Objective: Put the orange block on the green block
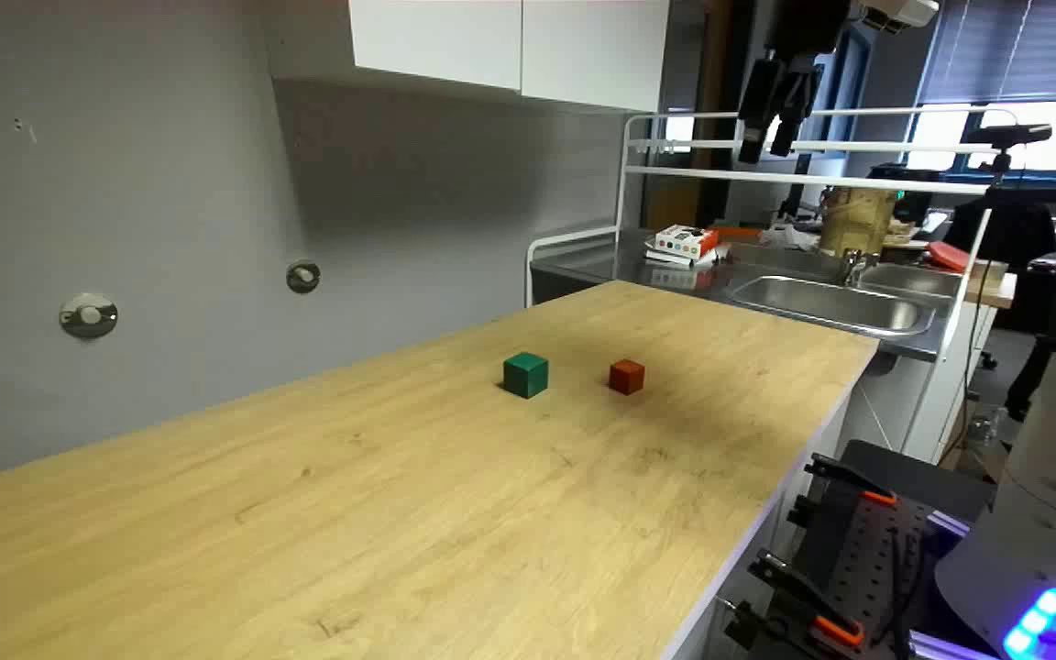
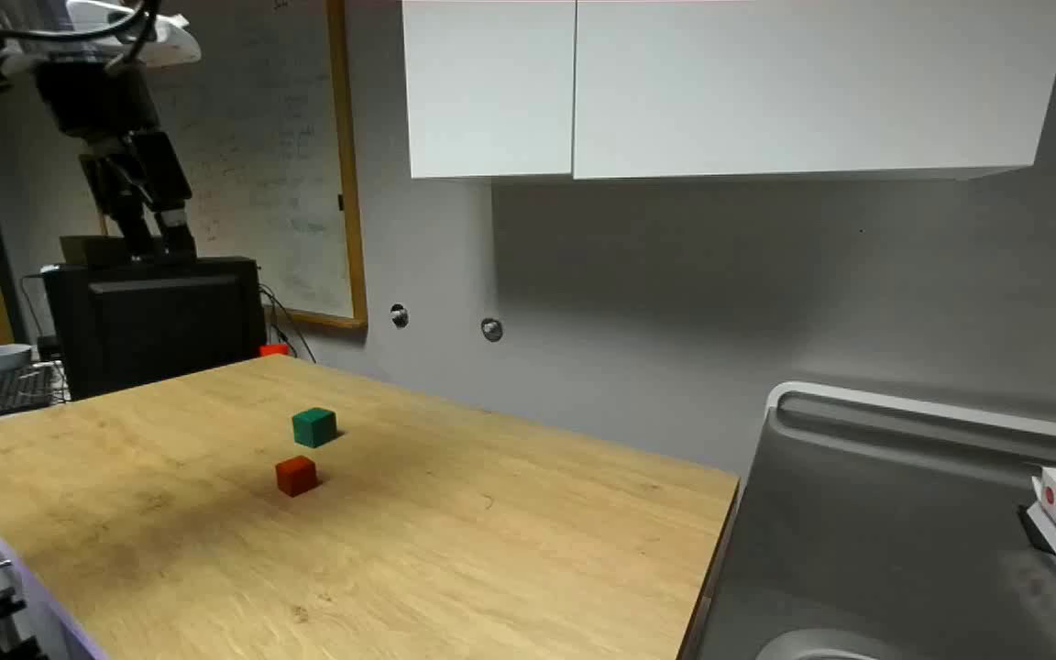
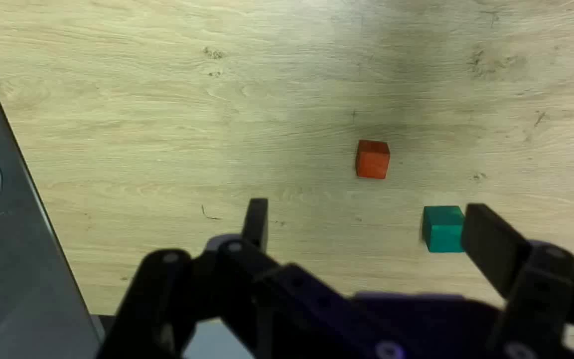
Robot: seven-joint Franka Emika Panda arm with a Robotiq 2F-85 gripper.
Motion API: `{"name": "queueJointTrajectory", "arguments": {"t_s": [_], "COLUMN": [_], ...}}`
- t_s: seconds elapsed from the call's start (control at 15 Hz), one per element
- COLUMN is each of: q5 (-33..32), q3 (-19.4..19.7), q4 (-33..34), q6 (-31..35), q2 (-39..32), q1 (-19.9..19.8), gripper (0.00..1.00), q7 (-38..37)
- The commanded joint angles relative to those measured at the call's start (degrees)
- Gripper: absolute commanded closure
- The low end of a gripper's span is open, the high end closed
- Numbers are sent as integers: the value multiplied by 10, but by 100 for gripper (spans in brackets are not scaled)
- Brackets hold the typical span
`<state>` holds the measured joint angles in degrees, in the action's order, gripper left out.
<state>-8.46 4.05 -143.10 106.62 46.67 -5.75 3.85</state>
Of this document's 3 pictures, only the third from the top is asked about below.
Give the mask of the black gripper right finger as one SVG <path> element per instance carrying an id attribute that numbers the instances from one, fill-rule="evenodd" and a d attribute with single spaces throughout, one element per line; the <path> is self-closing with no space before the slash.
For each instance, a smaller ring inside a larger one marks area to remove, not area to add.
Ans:
<path id="1" fill-rule="evenodd" d="M 463 248 L 505 300 L 489 354 L 497 359 L 574 359 L 574 254 L 525 238 L 487 204 L 469 204 Z"/>

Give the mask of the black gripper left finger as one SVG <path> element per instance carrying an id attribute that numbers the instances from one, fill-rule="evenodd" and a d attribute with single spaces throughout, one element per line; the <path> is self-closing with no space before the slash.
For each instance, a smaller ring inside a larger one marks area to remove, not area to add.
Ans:
<path id="1" fill-rule="evenodd" d="M 268 250 L 270 200 L 248 204 L 240 234 L 216 236 L 200 258 L 184 250 L 148 254 L 106 332 L 98 359 L 182 359 L 200 322 L 222 320 L 246 350 L 258 346 L 256 312 L 232 284 L 220 250 L 248 242 Z"/>

